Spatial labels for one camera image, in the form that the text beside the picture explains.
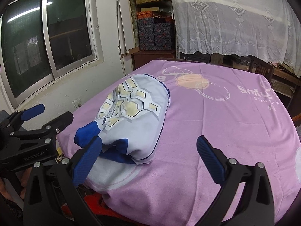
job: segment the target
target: white board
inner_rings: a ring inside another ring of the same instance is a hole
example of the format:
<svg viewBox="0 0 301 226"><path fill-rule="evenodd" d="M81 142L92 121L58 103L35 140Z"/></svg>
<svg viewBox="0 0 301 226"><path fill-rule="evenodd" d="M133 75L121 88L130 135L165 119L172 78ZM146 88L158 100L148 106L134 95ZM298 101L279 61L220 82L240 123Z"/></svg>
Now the white board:
<svg viewBox="0 0 301 226"><path fill-rule="evenodd" d="M119 0L117 1L117 24L118 24L120 53L121 53L121 55L123 55L126 53L126 49L125 49L125 40L124 40L124 33L123 33L123 27L122 27Z"/></svg>
<svg viewBox="0 0 301 226"><path fill-rule="evenodd" d="M133 23L131 17L131 7L129 0L118 0L120 13L121 13L121 21L122 21L122 28L124 34L124 42L125 42L125 49L126 52L135 46L135 38L133 32Z"/></svg>

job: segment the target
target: white sheet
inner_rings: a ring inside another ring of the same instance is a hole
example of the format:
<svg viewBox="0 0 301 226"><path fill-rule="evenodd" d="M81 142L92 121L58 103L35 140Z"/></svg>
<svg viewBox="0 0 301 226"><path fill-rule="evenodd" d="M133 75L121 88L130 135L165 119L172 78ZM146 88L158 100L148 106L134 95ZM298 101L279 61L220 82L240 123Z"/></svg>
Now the white sheet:
<svg viewBox="0 0 301 226"><path fill-rule="evenodd" d="M253 55L301 76L301 24L286 0L172 0L179 51Z"/></svg>

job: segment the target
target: wooden chair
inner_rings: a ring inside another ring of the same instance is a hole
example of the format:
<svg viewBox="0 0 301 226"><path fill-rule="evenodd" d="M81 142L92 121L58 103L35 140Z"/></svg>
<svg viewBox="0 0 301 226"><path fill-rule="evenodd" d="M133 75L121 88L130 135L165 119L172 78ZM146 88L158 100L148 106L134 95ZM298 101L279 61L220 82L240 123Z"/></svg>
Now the wooden chair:
<svg viewBox="0 0 301 226"><path fill-rule="evenodd" d="M271 82L273 72L274 72L274 66L264 62L261 59L254 57L254 56L250 56L250 57L252 58L252 62L249 66L248 71L252 72L254 63L256 63L257 67L256 67L255 74L263 75L268 80L268 82Z"/></svg>

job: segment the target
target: blue gripper pad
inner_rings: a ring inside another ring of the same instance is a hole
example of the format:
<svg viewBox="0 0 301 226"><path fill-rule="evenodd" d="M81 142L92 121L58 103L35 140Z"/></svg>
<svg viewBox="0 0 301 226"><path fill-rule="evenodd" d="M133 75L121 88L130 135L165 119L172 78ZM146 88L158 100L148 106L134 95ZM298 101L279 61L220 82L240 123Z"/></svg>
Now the blue gripper pad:
<svg viewBox="0 0 301 226"><path fill-rule="evenodd" d="M225 169L214 154L212 146L200 136L197 139L197 150L213 181L222 186L225 182Z"/></svg>
<svg viewBox="0 0 301 226"><path fill-rule="evenodd" d="M72 183L75 187L86 180L101 150L102 140L100 137L96 136L96 138L90 144L88 150L84 153L82 158L73 169Z"/></svg>
<svg viewBox="0 0 301 226"><path fill-rule="evenodd" d="M36 105L30 109L27 109L23 112L21 116L22 121L28 121L35 116L42 114L45 110L45 106L43 104Z"/></svg>

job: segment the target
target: aluminum window frame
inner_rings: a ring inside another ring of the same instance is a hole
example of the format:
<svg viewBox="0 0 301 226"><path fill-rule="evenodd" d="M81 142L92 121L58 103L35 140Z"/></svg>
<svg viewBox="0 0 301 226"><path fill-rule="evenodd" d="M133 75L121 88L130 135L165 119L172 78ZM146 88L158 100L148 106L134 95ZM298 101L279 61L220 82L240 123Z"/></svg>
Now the aluminum window frame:
<svg viewBox="0 0 301 226"><path fill-rule="evenodd" d="M86 12L86 21L87 21L87 26L88 26L88 35L89 35L89 40L90 40L90 46L91 46L91 52L92 54L82 58L78 61L75 61L59 70L56 69L54 59L53 59L53 54L51 51L51 46L50 46L50 39L49 39L49 33L48 33L48 24L47 24L47 0L42 0L42 29L43 29L43 36L44 36L44 43L46 47L46 53L47 57L49 60L49 65L51 68L52 73L45 76L35 84L31 85L29 88L27 88L24 92L22 92L20 95L17 97L14 97L13 92L11 90L11 87L9 85L9 81L5 72L5 67L4 67L4 61L3 61L3 55L2 55L2 42L1 42L1 28L2 28L2 16L0 17L0 65L1 65L1 70L0 70L0 76L3 81L4 89L7 93L8 99L13 106L14 109L16 109L20 104L22 104L26 99L28 99L31 95L33 95L35 92L43 88L45 85L51 83L52 81L58 79L59 77L62 77L66 73L84 65L87 63L90 63L92 61L98 60L97 58L97 51L96 51L96 46L95 46L95 40L94 40L94 31L92 28L92 21L91 21L91 3L90 0L85 0L85 12Z"/></svg>

